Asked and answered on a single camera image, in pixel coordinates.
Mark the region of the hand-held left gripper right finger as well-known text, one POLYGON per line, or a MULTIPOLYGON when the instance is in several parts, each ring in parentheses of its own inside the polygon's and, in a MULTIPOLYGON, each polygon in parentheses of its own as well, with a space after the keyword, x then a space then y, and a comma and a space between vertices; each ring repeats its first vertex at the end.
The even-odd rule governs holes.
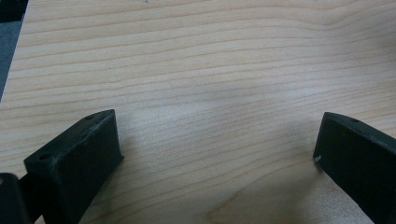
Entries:
POLYGON ((396 224, 395 138, 326 112, 313 158, 374 224, 396 224))

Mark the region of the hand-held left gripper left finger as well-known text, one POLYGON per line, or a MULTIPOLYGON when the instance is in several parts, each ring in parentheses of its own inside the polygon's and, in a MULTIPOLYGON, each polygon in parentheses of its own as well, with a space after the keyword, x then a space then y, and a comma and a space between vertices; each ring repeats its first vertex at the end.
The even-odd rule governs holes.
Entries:
POLYGON ((115 111, 81 119, 24 160, 30 219, 78 224, 122 160, 115 111))

